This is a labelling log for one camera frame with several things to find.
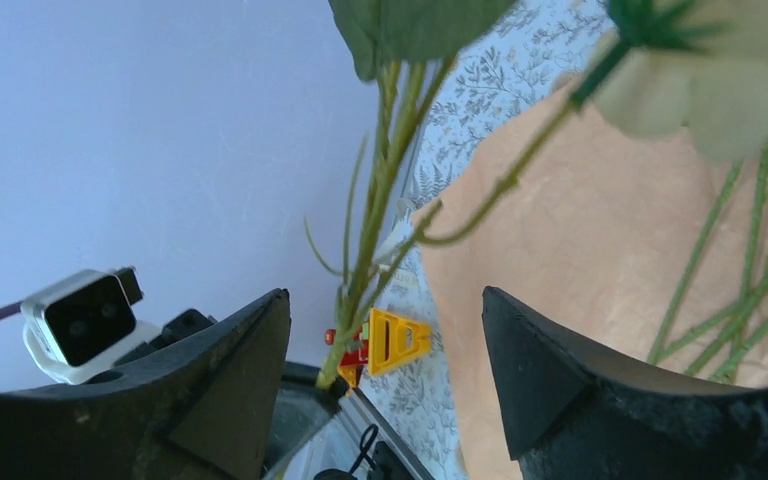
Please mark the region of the peach wrapping paper sheet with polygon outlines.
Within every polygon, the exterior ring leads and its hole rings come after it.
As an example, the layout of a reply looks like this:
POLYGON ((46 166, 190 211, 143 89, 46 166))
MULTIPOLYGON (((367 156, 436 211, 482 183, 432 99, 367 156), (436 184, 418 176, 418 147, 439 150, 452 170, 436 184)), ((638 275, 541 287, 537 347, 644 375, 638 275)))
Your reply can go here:
MULTIPOLYGON (((570 83, 496 129, 439 199, 432 235, 462 226, 526 143, 561 106, 570 83)), ((729 170, 696 155, 686 133, 637 141, 593 107, 574 116, 522 173, 519 186, 465 240, 421 246, 469 479, 521 479, 509 457, 484 338, 485 286, 549 319, 645 360, 701 226, 729 170)), ((709 238, 671 339, 739 293, 755 188, 755 160, 709 238)), ((755 281, 768 265, 768 200, 755 281)), ((768 386, 768 335, 736 382, 768 386)))

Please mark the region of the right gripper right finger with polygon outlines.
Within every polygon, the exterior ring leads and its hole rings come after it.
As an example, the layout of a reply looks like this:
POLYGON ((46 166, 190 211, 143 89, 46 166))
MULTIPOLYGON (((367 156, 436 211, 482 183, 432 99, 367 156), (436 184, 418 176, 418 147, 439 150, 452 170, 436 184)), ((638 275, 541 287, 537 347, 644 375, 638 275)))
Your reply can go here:
POLYGON ((768 387, 649 365, 497 287, 482 322, 510 457, 526 479, 768 479, 768 387))

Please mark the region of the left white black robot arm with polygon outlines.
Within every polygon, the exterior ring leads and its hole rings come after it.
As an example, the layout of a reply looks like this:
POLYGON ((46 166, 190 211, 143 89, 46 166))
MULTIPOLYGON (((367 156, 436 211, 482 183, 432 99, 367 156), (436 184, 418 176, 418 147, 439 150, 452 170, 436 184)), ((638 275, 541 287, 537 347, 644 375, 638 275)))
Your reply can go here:
POLYGON ((135 348, 119 358, 113 363, 113 367, 130 363, 162 350, 216 323, 217 320, 214 317, 205 316, 195 309, 188 309, 167 322, 160 333, 151 335, 147 341, 141 341, 135 348))

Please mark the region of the cream ribbon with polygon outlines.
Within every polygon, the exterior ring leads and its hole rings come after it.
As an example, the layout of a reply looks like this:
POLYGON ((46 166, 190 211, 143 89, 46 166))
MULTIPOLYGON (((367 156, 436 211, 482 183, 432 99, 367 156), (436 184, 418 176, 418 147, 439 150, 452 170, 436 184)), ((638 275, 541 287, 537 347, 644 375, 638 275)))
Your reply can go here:
POLYGON ((403 265, 396 267, 396 257, 413 232, 411 215, 416 209, 417 206, 408 198, 399 198, 396 201, 397 212, 393 229, 374 253, 373 262, 379 274, 392 272, 390 281, 386 285, 379 281, 382 293, 387 289, 396 289, 401 293, 419 290, 420 282, 415 270, 403 265))

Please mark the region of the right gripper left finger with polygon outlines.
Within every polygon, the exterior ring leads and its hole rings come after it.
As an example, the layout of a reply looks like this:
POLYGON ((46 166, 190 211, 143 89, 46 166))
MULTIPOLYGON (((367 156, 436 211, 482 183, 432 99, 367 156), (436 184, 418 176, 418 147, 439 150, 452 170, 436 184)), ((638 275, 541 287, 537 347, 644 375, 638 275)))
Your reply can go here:
POLYGON ((0 479, 257 479, 290 333, 275 289, 81 385, 0 393, 0 479))

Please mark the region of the colourful flower bouquet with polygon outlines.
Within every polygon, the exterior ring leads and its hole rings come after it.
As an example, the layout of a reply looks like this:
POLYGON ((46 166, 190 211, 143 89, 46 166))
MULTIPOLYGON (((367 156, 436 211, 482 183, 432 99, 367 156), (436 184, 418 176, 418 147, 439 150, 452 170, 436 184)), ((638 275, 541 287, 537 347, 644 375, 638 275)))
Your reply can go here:
POLYGON ((476 148, 422 260, 456 390, 480 293, 691 376, 768 385, 768 1, 611 1, 587 68, 476 148))

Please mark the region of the yellow rose stem bunch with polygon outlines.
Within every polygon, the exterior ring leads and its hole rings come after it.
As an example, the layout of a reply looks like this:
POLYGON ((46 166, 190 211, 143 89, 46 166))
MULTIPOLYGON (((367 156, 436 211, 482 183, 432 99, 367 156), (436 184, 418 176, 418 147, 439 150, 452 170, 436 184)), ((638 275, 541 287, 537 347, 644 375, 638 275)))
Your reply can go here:
MULTIPOLYGON (((373 257, 397 176, 457 54, 487 33, 514 6, 511 1, 332 1, 335 25, 364 83, 378 89, 374 144, 361 145, 356 161, 372 160, 358 250, 350 254, 354 201, 347 201, 342 265, 325 269, 340 277, 336 292, 336 334, 319 370, 317 388, 329 389, 349 339, 380 296, 392 272, 379 274, 373 257)), ((396 257, 398 267, 416 239, 396 257)))

